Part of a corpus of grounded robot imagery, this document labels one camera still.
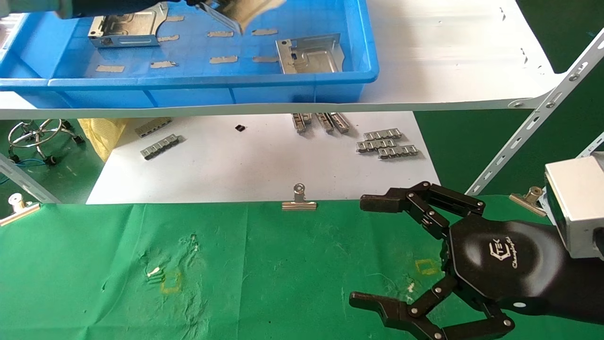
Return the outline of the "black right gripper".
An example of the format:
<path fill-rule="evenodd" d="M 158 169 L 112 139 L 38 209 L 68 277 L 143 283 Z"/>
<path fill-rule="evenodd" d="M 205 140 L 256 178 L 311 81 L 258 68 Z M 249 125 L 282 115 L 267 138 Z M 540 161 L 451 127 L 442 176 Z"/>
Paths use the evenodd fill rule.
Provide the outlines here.
<path fill-rule="evenodd" d="M 449 230 L 450 222 L 434 209 L 466 217 L 483 215 L 485 206 L 472 196 L 427 181 L 360 198 L 363 211 L 407 213 L 435 239 L 447 239 L 449 234 L 453 273 L 460 278 L 464 296 L 479 301 L 485 319 L 444 328 L 429 320 L 438 304 L 459 292 L 459 280 L 453 276 L 444 276 L 412 304 L 361 292 L 350 293 L 349 304 L 376 312 L 384 327 L 408 332 L 417 340 L 496 340 L 515 329 L 501 308 L 525 315 L 551 312 L 557 276 L 569 258 L 555 227 L 462 220 Z"/>

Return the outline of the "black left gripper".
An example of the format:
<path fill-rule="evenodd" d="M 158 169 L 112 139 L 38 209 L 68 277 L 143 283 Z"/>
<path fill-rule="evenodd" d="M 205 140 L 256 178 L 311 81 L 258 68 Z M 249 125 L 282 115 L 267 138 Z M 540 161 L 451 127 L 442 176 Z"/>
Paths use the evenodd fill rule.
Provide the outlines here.
<path fill-rule="evenodd" d="M 143 11 L 164 0 L 72 0 L 73 18 L 107 17 Z M 212 0 L 187 0 L 192 7 L 211 6 Z"/>

